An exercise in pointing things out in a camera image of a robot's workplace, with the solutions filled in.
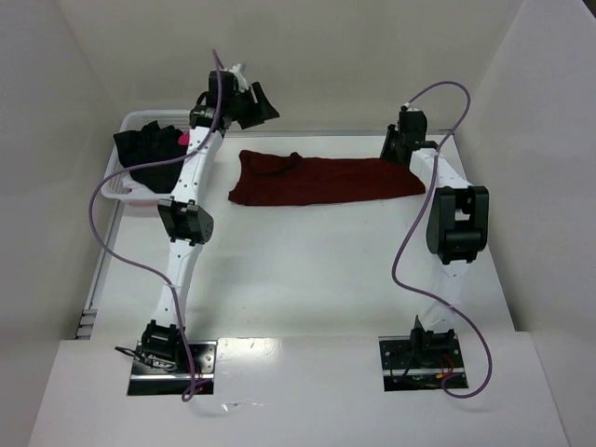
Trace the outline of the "grey bracket at left edge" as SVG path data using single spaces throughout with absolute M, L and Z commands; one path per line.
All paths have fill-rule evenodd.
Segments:
M 89 340 L 94 328 L 94 323 L 97 316 L 96 309 L 85 309 L 78 322 L 78 326 L 74 335 L 75 340 Z

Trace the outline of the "dark red t-shirt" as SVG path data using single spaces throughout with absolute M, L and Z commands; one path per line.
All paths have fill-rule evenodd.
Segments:
M 419 196 L 424 184 L 403 165 L 380 158 L 303 157 L 243 150 L 228 199 L 242 206 L 331 205 Z

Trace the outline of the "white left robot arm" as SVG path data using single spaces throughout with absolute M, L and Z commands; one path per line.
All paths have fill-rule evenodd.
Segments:
M 212 216 L 202 207 L 210 169 L 233 123 L 248 129 L 278 117 L 261 85 L 247 81 L 242 64 L 210 73 L 208 90 L 190 112 L 189 157 L 172 192 L 157 204 L 169 238 L 169 260 L 156 310 L 142 334 L 146 357 L 184 372 L 196 365 L 185 342 L 184 316 L 196 261 L 214 230 Z

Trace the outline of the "metal base plate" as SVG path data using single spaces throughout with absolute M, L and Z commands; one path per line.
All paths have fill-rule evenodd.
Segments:
M 191 353 L 196 369 L 196 395 L 211 395 L 214 389 L 217 342 L 191 342 Z M 153 355 L 135 355 L 127 395 L 132 397 L 182 395 L 190 386 L 188 366 L 160 359 Z
M 414 351 L 408 337 L 382 337 L 379 351 L 385 392 L 437 390 L 445 378 L 448 389 L 468 388 L 457 339 L 449 346 Z

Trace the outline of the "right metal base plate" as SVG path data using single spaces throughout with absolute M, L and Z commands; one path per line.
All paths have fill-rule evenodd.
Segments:
M 408 337 L 382 337 L 379 351 L 385 392 L 437 390 L 445 378 L 448 389 L 468 388 L 457 339 L 449 346 L 414 351 Z

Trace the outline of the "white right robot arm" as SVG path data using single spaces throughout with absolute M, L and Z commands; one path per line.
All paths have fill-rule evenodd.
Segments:
M 433 257 L 432 288 L 421 292 L 432 304 L 415 319 L 408 345 L 385 350 L 384 361 L 388 369 L 430 367 L 454 346 L 463 280 L 488 241 L 489 192 L 456 172 L 440 144 L 427 139 L 425 113 L 409 103 L 387 127 L 381 158 L 407 168 L 427 188 L 413 228 L 427 221 L 425 241 Z

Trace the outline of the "black t-shirt in basket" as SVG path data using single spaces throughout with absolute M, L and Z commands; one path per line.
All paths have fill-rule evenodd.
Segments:
M 163 162 L 184 156 L 187 145 L 179 145 L 184 133 L 173 126 L 161 128 L 156 121 L 141 130 L 122 131 L 114 135 L 118 160 L 123 168 Z M 183 162 L 136 169 L 132 179 L 156 194 L 169 194 L 179 179 Z

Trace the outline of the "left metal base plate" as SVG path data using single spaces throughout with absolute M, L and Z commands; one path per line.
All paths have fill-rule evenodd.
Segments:
M 191 342 L 191 353 L 196 369 L 196 395 L 211 395 L 214 389 L 217 342 Z M 188 366 L 160 359 L 153 355 L 135 355 L 127 395 L 132 397 L 182 395 L 190 386 Z

